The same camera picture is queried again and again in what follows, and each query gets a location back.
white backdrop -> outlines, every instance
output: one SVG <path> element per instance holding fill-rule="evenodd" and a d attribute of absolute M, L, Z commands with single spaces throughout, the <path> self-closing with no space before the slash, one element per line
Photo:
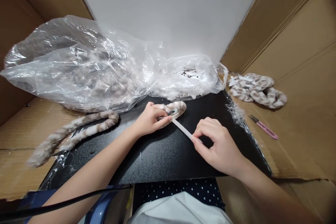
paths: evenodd
<path fill-rule="evenodd" d="M 220 60 L 253 0 L 85 0 L 94 19 L 143 40 L 162 40 L 169 55 Z"/>

black cable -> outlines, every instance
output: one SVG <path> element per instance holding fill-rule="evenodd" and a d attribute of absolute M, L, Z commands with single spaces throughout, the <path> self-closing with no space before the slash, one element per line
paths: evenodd
<path fill-rule="evenodd" d="M 54 205 L 49 205 L 49 206 L 41 206 L 38 208 L 31 208 L 31 209 L 25 209 L 25 210 L 19 210 L 19 211 L 14 211 L 14 212 L 8 212 L 8 213 L 0 213 L 0 223 L 4 223 L 4 222 L 9 222 L 9 221 L 16 221 L 19 219 L 24 219 L 30 216 L 35 216 L 35 215 L 40 215 L 40 214 L 44 214 L 47 212 L 51 212 L 51 211 L 55 211 L 57 209 L 69 206 L 73 203 L 76 203 L 78 201 L 82 201 L 86 198 L 90 198 L 92 196 L 95 196 L 97 194 L 102 194 L 105 193 L 107 191 L 120 191 L 120 190 L 127 190 L 132 188 L 132 186 L 129 187 L 125 187 L 125 188 L 106 188 L 106 189 L 102 189 L 102 190 L 97 190 L 97 191 L 93 191 L 93 192 L 89 192 L 87 194 L 84 194 L 82 196 L 78 196 L 76 198 L 73 199 L 69 199 L 67 201 L 63 201 L 60 203 L 56 203 Z"/>

polka dot skirt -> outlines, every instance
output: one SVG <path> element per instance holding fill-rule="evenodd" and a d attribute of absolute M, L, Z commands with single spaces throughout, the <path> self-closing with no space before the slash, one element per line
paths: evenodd
<path fill-rule="evenodd" d="M 219 193 L 216 179 L 200 178 L 135 184 L 133 213 L 144 203 L 172 196 L 183 191 L 189 193 L 204 204 L 225 210 L 225 204 Z"/>

finger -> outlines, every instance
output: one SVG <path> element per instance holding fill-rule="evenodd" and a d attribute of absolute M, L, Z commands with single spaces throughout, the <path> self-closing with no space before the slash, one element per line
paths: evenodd
<path fill-rule="evenodd" d="M 166 116 L 168 116 L 168 114 L 165 110 L 154 109 L 154 116 L 155 117 L 166 117 Z"/>
<path fill-rule="evenodd" d="M 165 105 L 164 104 L 154 104 L 153 108 L 164 110 L 165 109 Z"/>
<path fill-rule="evenodd" d="M 216 126 L 217 124 L 213 121 L 209 121 L 209 120 L 205 120 L 205 119 L 201 119 L 199 121 L 199 123 L 197 124 L 196 128 L 198 128 L 201 125 L 208 125 L 208 126 Z"/>
<path fill-rule="evenodd" d="M 207 136 L 214 142 L 214 132 L 216 132 L 216 128 L 209 126 L 209 125 L 200 125 L 196 128 L 195 132 L 193 133 L 193 136 L 198 138 L 200 136 Z"/>
<path fill-rule="evenodd" d="M 163 128 L 164 126 L 168 125 L 172 119 L 173 118 L 171 116 L 168 116 L 164 117 L 160 121 L 157 121 L 156 123 L 154 123 L 155 129 L 158 130 L 160 128 Z"/>
<path fill-rule="evenodd" d="M 204 158 L 204 160 L 209 163 L 211 158 L 210 150 L 204 146 L 204 144 L 196 137 L 192 137 L 191 141 L 194 144 L 195 150 Z"/>
<path fill-rule="evenodd" d="M 205 121 L 209 121 L 211 123 L 216 123 L 216 124 L 219 123 L 219 121 L 217 119 L 213 119 L 213 118 L 210 118 L 210 117 L 206 117 L 204 120 Z"/>
<path fill-rule="evenodd" d="M 218 125 L 222 126 L 221 123 L 217 119 L 213 119 Z"/>
<path fill-rule="evenodd" d="M 147 103 L 146 107 L 150 107 L 150 106 L 153 106 L 153 105 L 154 105 L 154 102 L 150 101 L 150 102 Z"/>

pink thread snips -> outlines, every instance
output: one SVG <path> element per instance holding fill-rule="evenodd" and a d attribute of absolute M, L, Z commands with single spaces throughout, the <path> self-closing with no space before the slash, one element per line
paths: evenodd
<path fill-rule="evenodd" d="M 273 132 L 271 131 L 265 124 L 263 124 L 261 121 L 258 120 L 258 118 L 256 118 L 253 115 L 249 115 L 249 117 L 252 119 L 252 121 L 254 121 L 263 131 L 265 131 L 268 135 L 271 136 L 271 138 L 278 140 L 279 137 Z"/>

